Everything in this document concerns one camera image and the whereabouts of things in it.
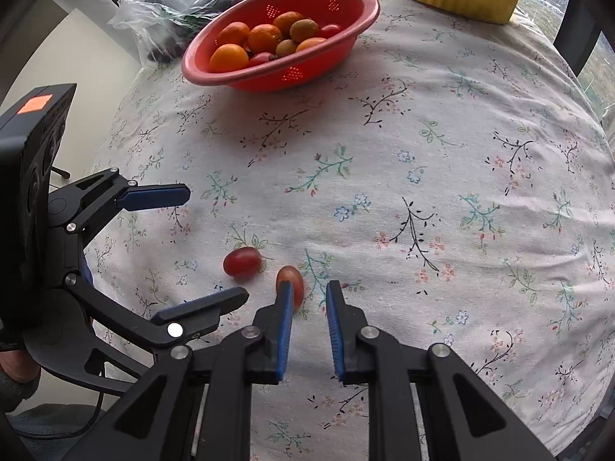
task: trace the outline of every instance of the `tomato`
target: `tomato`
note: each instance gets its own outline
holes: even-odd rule
[[[301,277],[299,271],[292,265],[286,265],[285,267],[282,267],[278,272],[278,277],[276,278],[276,292],[278,292],[278,289],[280,289],[280,283],[282,281],[290,281],[290,283],[293,285],[293,304],[294,309],[297,310],[303,303],[303,277]]]
[[[321,27],[317,36],[321,38],[330,38],[331,36],[335,36],[342,30],[342,27],[339,24],[327,24],[327,26]]]
[[[261,64],[267,64],[268,62],[276,60],[276,56],[269,52],[260,52],[254,55],[248,61],[248,67],[260,66]]]
[[[226,255],[222,267],[231,277],[248,277],[259,271],[262,261],[256,247],[240,247]]]

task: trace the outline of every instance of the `table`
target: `table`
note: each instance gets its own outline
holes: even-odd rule
[[[334,379],[325,316],[339,280],[402,343],[451,345],[552,452],[591,420],[614,370],[615,163],[565,61],[519,11],[506,26],[380,0],[340,67],[255,95],[142,70],[96,156],[185,206],[121,212],[88,249],[98,289],[144,317],[234,285],[248,325],[296,265],[306,299],[288,372],[255,386],[252,459],[367,458],[364,386]],[[99,334],[135,358],[139,349]]]

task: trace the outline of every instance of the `grape tomato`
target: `grape tomato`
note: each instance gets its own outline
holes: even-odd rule
[[[256,247],[240,247],[226,255],[222,267],[231,277],[247,277],[259,271],[262,261]]]
[[[318,36],[321,38],[330,38],[331,36],[335,36],[341,30],[342,27],[339,24],[327,24],[327,26],[321,27]]]
[[[254,55],[254,57],[248,61],[248,67],[260,66],[261,64],[267,64],[275,60],[276,60],[276,56],[273,55],[272,53],[260,52]]]
[[[286,265],[278,272],[278,277],[276,278],[276,292],[280,289],[280,283],[282,281],[290,281],[293,285],[293,306],[294,309],[297,310],[303,303],[303,277],[301,277],[300,272],[292,265]]]

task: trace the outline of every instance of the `plastic colander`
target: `plastic colander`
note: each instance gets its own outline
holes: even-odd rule
[[[227,73],[209,72],[216,36],[231,22],[250,29],[271,24],[294,10],[319,26],[339,24],[343,31],[312,48],[260,66]],[[241,90],[270,92],[291,88],[318,78],[339,64],[352,50],[357,36],[373,24],[380,12],[378,0],[245,0],[208,24],[190,43],[181,62],[186,79],[202,86],[230,85]]]

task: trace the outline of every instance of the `metal screw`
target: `metal screw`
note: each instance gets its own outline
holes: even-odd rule
[[[451,349],[444,343],[436,343],[431,347],[431,351],[436,357],[448,357],[451,353]]]
[[[180,323],[171,322],[170,325],[167,326],[167,332],[169,336],[179,338],[182,334],[184,334],[184,328]]]
[[[174,359],[182,360],[188,357],[189,354],[190,350],[184,345],[177,345],[176,347],[171,348],[171,357]]]
[[[245,326],[245,328],[241,330],[241,336],[248,339],[257,338],[260,334],[261,330],[256,326]]]
[[[371,340],[372,338],[377,338],[380,331],[378,331],[378,328],[375,328],[374,326],[363,326],[361,328],[361,334],[365,338],[369,338]]]

